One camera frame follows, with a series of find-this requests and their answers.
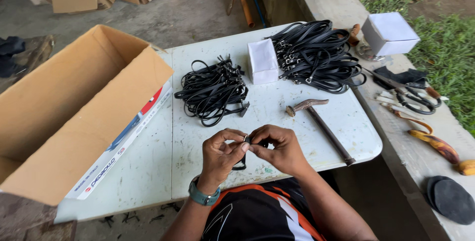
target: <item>white cardboard box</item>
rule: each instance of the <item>white cardboard box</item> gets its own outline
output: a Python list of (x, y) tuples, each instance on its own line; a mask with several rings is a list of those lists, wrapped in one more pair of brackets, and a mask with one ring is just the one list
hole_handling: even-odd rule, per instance
[(253, 84), (263, 84), (279, 80), (279, 66), (271, 39), (248, 43), (248, 68)]
[(361, 31), (376, 56), (408, 53), (420, 41), (399, 12), (370, 14)]
[(171, 83), (167, 81), (74, 185), (66, 195), (66, 198), (86, 199), (140, 132), (142, 132), (151, 118), (157, 114), (159, 108), (170, 97), (172, 92)]

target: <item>orange pipe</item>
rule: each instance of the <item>orange pipe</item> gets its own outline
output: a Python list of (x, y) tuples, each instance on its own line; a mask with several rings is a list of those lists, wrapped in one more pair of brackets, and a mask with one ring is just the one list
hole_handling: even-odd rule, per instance
[(244, 11), (244, 16), (246, 17), (247, 25), (250, 28), (253, 28), (256, 24), (252, 20), (251, 12), (249, 11), (249, 6), (247, 5), (246, 0), (241, 0), (242, 10)]

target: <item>hammer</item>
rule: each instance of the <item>hammer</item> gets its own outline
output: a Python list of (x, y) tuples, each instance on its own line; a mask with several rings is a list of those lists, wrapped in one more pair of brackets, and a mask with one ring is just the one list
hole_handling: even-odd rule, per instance
[(294, 117), (295, 113), (299, 110), (307, 110), (312, 116), (313, 120), (318, 124), (320, 129), (324, 132), (325, 136), (328, 140), (332, 143), (333, 147), (336, 149), (338, 154), (345, 160), (347, 166), (355, 163), (355, 159), (348, 154), (346, 149), (341, 145), (340, 141), (336, 138), (336, 136), (332, 133), (330, 128), (325, 124), (322, 118), (318, 115), (318, 113), (312, 108), (313, 105), (325, 105), (328, 103), (327, 100), (317, 100), (317, 99), (307, 99), (300, 104), (297, 104), (294, 107), (287, 106), (286, 111), (290, 115), (290, 117)]

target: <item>white folding table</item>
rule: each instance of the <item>white folding table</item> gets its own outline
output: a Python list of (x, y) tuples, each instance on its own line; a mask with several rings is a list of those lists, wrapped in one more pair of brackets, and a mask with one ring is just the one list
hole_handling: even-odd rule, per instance
[[(181, 77), (191, 71), (193, 60), (215, 64), (217, 56), (230, 54), (233, 63), (247, 71), (247, 43), (259, 41), (286, 26), (188, 44), (158, 54), (175, 70), (171, 79), (174, 91), (178, 92)], [(245, 133), (265, 124), (290, 128), (315, 170), (345, 166), (306, 111), (297, 112), (295, 117), (285, 112), (286, 106), (308, 98), (329, 99), (328, 104), (314, 108), (356, 163), (381, 153), (381, 139), (351, 90), (335, 95), (304, 84), (294, 85), (290, 80), (262, 85), (251, 84), (247, 76), (244, 80), (249, 88), (245, 101), (250, 103), (246, 115), (225, 116), (214, 127), (204, 127), (198, 118), (188, 117), (182, 100), (168, 99), (86, 200), (64, 199), (59, 204), (55, 222), (89, 220), (183, 199), (188, 195), (190, 181), (201, 172), (203, 141), (224, 128)], [(287, 176), (252, 152), (246, 155), (246, 166), (245, 170), (232, 171), (221, 188)]]

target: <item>hand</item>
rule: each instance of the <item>hand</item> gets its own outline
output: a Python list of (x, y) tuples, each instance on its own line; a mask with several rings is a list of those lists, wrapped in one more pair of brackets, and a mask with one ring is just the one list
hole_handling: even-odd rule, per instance
[[(249, 137), (252, 138), (249, 150), (259, 158), (268, 161), (279, 171), (298, 178), (308, 173), (310, 169), (313, 170), (305, 159), (293, 130), (264, 125), (254, 130)], [(263, 139), (274, 145), (274, 149), (255, 145)]]
[[(203, 142), (203, 170), (197, 185), (203, 194), (216, 192), (232, 167), (244, 157), (249, 149), (249, 144), (243, 142), (245, 136), (241, 131), (224, 129)], [(235, 142), (226, 144), (226, 140)]]

